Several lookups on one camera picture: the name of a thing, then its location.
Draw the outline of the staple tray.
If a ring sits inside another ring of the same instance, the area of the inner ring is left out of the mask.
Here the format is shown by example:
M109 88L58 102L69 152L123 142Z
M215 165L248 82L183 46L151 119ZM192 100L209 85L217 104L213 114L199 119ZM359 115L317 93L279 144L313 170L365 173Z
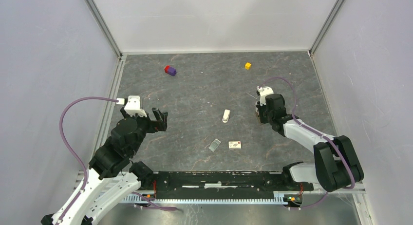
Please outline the staple tray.
M215 150L219 147L220 143L220 140L214 139L212 143L209 145L208 149L212 152L215 152Z

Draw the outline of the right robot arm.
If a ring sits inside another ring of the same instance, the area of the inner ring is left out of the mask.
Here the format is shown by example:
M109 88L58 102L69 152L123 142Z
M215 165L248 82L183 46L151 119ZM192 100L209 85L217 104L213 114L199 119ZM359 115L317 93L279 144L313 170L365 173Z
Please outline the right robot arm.
M314 156L311 164L294 163L283 169L286 173L282 175L281 183L285 189L294 190L305 182L333 192L364 179L364 171L350 138L322 133L297 116L288 114L281 94L259 95L256 114L261 124L269 124L273 131L296 141Z

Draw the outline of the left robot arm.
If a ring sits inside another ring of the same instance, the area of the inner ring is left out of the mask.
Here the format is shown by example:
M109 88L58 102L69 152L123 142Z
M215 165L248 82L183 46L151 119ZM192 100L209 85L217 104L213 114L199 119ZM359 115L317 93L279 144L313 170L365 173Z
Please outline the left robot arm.
M155 120L149 117L130 116L112 129L106 140L89 162L87 174L64 206L56 213L45 215L43 225L96 225L116 204L138 189L149 189L155 179L153 171L143 162L133 163L113 187L101 191L128 165L137 154L148 133L166 131L167 112L153 108Z

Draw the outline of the red and purple block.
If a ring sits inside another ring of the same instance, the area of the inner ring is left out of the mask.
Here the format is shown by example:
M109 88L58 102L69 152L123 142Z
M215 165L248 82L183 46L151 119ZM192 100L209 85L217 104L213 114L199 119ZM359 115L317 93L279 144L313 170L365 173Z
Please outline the red and purple block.
M168 75L170 75L170 76L175 76L175 75L177 74L176 69L173 68L173 67L171 67L171 66L169 66L169 65L167 65L167 66L164 68L164 71L165 71L166 74L168 74Z

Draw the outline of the yellow cube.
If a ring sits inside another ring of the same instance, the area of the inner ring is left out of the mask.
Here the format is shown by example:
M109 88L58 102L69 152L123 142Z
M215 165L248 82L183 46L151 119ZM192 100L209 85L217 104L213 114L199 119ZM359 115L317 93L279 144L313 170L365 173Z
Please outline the yellow cube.
M250 70L251 66L252 66L252 64L249 63L249 62L247 62L247 63L245 64L244 68L245 68L246 70Z

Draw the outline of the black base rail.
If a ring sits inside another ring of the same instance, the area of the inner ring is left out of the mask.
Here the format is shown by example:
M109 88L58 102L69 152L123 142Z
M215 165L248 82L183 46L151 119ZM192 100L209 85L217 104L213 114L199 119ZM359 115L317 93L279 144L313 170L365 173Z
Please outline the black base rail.
M156 199L271 199L275 191L313 191L314 186L279 171L160 171L140 190L153 190Z

